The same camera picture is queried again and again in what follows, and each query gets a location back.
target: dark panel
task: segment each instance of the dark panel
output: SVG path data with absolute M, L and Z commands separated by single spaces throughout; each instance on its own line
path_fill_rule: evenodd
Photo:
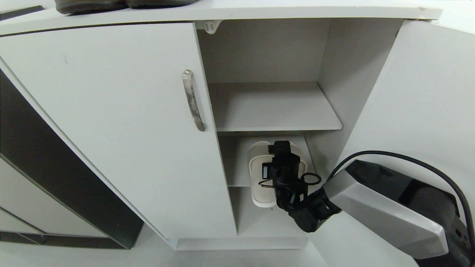
M 35 242 L 17 234 L 11 232 L 0 232 L 0 241 L 3 242 L 13 242 L 13 243 L 23 243 L 23 244 L 36 244 Z
M 3 72 L 0 153 L 58 202 L 131 248 L 142 220 L 69 149 Z
M 124 249 L 110 238 L 90 238 L 90 237 L 60 237 L 60 236 L 41 236 L 35 234 L 21 234 L 25 238 L 32 240 L 39 245 L 71 247 L 71 248 L 112 248 Z
M 37 12 L 37 11 L 42 11 L 42 10 L 45 10 L 42 6 L 34 6 L 34 7 L 25 8 L 25 9 L 6 11 L 6 12 L 3 12 L 3 13 L 0 13 L 0 21 L 1 20 L 6 20 L 6 19 L 11 19 L 11 18 L 14 18 L 14 17 L 23 16 L 23 15 L 26 15 L 26 14 L 30 14 L 30 13 Z

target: open cabinet door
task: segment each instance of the open cabinet door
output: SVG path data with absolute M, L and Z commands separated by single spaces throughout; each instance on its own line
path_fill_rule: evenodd
M 474 48 L 474 35 L 404 22 L 339 162 L 363 150 L 414 157 L 450 176 L 475 209 Z M 453 193 L 442 179 L 409 162 L 383 156 L 359 159 Z M 332 267 L 417 266 L 344 212 L 309 238 Z
M 193 23 L 8 36 L 0 50 L 22 94 L 155 231 L 237 235 Z

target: floor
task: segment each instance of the floor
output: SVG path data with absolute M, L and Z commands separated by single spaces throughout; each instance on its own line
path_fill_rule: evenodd
M 40 247 L 0 242 L 1 267 L 328 267 L 309 243 L 301 250 L 173 251 L 144 226 L 132 250 Z

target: gray robot arm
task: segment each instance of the gray robot arm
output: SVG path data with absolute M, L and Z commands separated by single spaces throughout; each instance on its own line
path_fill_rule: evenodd
M 330 174 L 327 182 L 307 195 L 304 176 L 295 174 L 297 161 L 285 143 L 269 147 L 274 154 L 271 179 L 277 204 L 306 232 L 316 231 L 332 215 L 345 211 L 421 267 L 472 267 L 474 229 L 470 208 L 460 188 L 438 169 L 410 157 L 383 151 L 356 153 Z M 467 218 L 463 224 L 455 197 L 384 166 L 354 160 L 362 154 L 383 154 L 409 160 L 438 174 L 456 191 Z

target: black shoe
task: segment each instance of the black shoe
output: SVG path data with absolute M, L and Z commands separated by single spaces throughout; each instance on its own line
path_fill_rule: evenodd
M 133 9 L 153 9 L 165 7 L 180 7 L 194 3 L 198 0 L 125 0 Z
M 125 0 L 55 0 L 62 14 L 86 14 L 127 8 Z

